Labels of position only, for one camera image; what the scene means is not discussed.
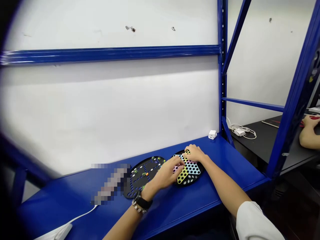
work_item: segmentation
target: blue metal beam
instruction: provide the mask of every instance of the blue metal beam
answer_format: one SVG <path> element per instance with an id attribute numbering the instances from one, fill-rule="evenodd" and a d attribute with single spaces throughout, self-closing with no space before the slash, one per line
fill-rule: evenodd
<path id="1" fill-rule="evenodd" d="M 284 106 L 281 106 L 281 105 L 253 102 L 253 101 L 240 100 L 235 98 L 222 98 L 222 99 L 229 102 L 241 103 L 241 104 L 245 104 L 253 107 L 259 107 L 259 108 L 269 109 L 269 110 L 278 111 L 278 112 L 283 112 L 284 110 Z"/>
<path id="2" fill-rule="evenodd" d="M 243 0 L 243 2 L 242 2 L 242 6 L 241 6 L 241 9 L 240 9 L 238 20 L 237 20 L 236 26 L 235 26 L 234 31 L 233 31 L 233 35 L 232 35 L 229 51 L 227 53 L 226 60 L 224 61 L 224 64 L 223 64 L 224 65 L 223 66 L 223 71 L 222 71 L 223 75 L 226 75 L 226 73 L 227 73 L 227 70 L 228 70 L 228 67 L 229 67 L 229 64 L 230 64 L 234 49 L 235 49 L 235 47 L 237 45 L 237 41 L 239 39 L 239 35 L 240 35 L 240 32 L 241 32 L 244 20 L 246 19 L 246 15 L 247 15 L 247 12 L 249 10 L 250 3 L 251 3 L 251 0 Z"/>
<path id="3" fill-rule="evenodd" d="M 281 173 L 297 128 L 320 73 L 320 0 L 317 0 L 293 77 L 266 171 L 275 179 Z"/>
<path id="4" fill-rule="evenodd" d="M 220 54 L 219 45 L 84 48 L 52 50 L 4 51 L 1 65 L 42 64 L 60 62 L 116 61 Z"/>
<path id="5" fill-rule="evenodd" d="M 13 186 L 11 190 L 11 202 L 14 208 L 17 208 L 22 202 L 26 178 L 27 171 L 22 167 L 18 167 L 15 171 Z"/>
<path id="6" fill-rule="evenodd" d="M 8 154 L 10 159 L 14 161 L 22 169 L 27 170 L 33 177 L 35 177 L 41 184 L 45 185 L 51 178 L 40 167 L 34 164 L 25 154 L 13 146 L 8 140 L 1 136 L 1 143 L 3 150 Z"/>
<path id="7" fill-rule="evenodd" d="M 223 128 L 222 117 L 226 117 L 227 104 L 223 97 L 227 96 L 227 76 L 222 75 L 223 62 L 227 55 L 227 36 L 228 36 L 228 0 L 218 0 L 218 43 L 221 46 L 218 56 L 219 66 L 219 130 L 220 134 L 227 139 L 226 131 Z"/>
<path id="8" fill-rule="evenodd" d="M 232 139 L 231 133 L 229 131 L 229 127 L 228 127 L 228 124 L 227 124 L 227 121 L 226 121 L 225 117 L 222 117 L 222 123 L 223 123 L 223 127 L 224 127 L 224 129 L 226 131 L 226 134 L 227 134 L 227 139 L 228 139 L 229 143 L 231 144 L 231 146 L 234 147 L 233 139 Z"/>

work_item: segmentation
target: bracelet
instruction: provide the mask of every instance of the bracelet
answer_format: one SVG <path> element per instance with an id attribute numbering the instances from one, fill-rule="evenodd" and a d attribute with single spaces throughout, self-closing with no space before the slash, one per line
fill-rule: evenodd
<path id="1" fill-rule="evenodd" d="M 142 207 L 137 205 L 137 202 L 132 200 L 132 206 L 134 207 L 135 210 L 137 210 L 138 213 L 142 212 L 142 214 L 145 214 L 147 210 L 143 209 Z"/>

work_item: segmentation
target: white sleeve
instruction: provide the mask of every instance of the white sleeve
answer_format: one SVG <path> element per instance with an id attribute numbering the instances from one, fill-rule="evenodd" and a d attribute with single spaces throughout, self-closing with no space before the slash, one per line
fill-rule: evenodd
<path id="1" fill-rule="evenodd" d="M 237 212 L 236 229 L 240 240 L 284 240 L 256 202 L 241 204 Z"/>

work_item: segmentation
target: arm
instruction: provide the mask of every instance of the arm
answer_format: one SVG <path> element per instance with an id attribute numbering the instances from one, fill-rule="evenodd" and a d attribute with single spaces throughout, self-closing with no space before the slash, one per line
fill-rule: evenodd
<path id="1" fill-rule="evenodd" d="M 304 128 L 299 136 L 301 146 L 310 149 L 320 149 L 320 135 L 314 133 L 314 127 L 319 123 L 320 118 L 311 119 L 308 115 L 302 121 Z"/>
<path id="2" fill-rule="evenodd" d="M 237 217 L 237 212 L 242 203 L 251 201 L 248 195 L 239 187 L 236 182 L 222 171 L 203 151 L 196 145 L 190 144 L 186 149 L 190 154 L 184 153 L 183 156 L 194 162 L 200 162 L 207 170 L 218 194 L 228 209 L 228 211 Z"/>
<path id="3" fill-rule="evenodd" d="M 141 197 L 146 201 L 151 201 L 156 193 L 163 188 L 168 187 L 177 180 L 178 175 L 181 173 L 184 162 L 175 156 L 165 162 L 154 178 L 148 182 L 141 192 Z M 179 166 L 178 170 L 173 173 L 174 166 Z M 111 228 L 103 240 L 129 240 L 131 239 L 134 231 L 136 230 L 143 214 L 138 213 L 131 205 L 122 217 Z"/>

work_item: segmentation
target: red object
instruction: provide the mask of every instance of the red object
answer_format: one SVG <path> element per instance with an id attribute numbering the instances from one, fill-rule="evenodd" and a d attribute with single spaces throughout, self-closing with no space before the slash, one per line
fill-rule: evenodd
<path id="1" fill-rule="evenodd" d="M 317 120 L 320 117 L 310 117 L 312 120 Z M 304 123 L 301 121 L 300 127 L 304 127 Z"/>

